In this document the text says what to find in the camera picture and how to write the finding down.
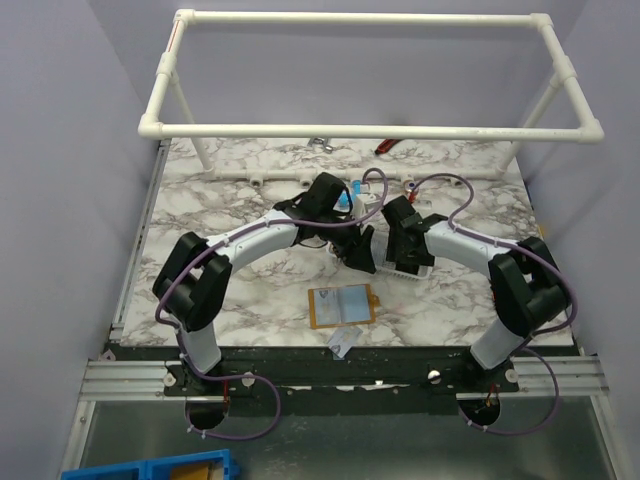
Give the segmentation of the tan leather card holder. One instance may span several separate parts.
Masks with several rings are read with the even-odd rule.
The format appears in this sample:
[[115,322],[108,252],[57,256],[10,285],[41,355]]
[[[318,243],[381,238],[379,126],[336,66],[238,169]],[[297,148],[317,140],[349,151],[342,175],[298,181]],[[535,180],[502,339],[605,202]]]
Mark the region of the tan leather card holder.
[[370,284],[323,287],[308,291],[310,327],[314,330],[376,321],[379,298]]

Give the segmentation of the white credit card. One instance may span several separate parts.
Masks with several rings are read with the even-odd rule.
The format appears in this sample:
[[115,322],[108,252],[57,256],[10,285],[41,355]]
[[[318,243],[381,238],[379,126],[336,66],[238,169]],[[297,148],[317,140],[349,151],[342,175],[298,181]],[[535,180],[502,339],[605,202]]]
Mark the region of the white credit card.
[[363,331],[357,326],[339,327],[330,337],[327,346],[335,360],[343,360],[349,350],[357,344]]

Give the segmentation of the white plastic basket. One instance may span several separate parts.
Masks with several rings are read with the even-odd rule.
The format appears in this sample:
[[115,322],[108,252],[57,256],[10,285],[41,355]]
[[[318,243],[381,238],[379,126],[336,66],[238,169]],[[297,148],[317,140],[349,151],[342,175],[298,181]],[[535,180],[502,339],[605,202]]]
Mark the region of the white plastic basket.
[[435,263],[420,230],[353,226],[339,228],[323,240],[344,266],[368,274],[388,273],[422,280]]

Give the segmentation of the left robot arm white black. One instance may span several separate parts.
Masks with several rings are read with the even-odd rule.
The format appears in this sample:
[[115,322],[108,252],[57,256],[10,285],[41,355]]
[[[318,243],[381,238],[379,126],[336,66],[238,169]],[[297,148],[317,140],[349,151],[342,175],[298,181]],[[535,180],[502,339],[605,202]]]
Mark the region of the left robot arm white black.
[[320,174],[309,189],[276,203],[258,220],[209,239],[182,235],[156,278],[156,320],[176,331],[190,366],[187,382],[201,395],[214,393],[222,380],[222,358],[213,327],[233,274],[273,252],[317,237],[331,244],[342,263],[376,272],[371,243],[374,228],[350,212],[334,208],[346,184]]

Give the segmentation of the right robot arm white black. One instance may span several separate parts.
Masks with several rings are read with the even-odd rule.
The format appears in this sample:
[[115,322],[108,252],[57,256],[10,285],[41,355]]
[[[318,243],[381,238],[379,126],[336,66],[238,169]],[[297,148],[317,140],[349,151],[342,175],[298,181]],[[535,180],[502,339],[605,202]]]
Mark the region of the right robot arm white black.
[[443,215],[423,217],[405,197],[387,203],[382,214],[389,226],[388,261],[415,270],[445,258],[489,280],[497,319],[464,354],[459,370],[462,384],[471,391],[493,384],[497,367],[572,306],[569,289],[539,238],[511,243],[487,237]]

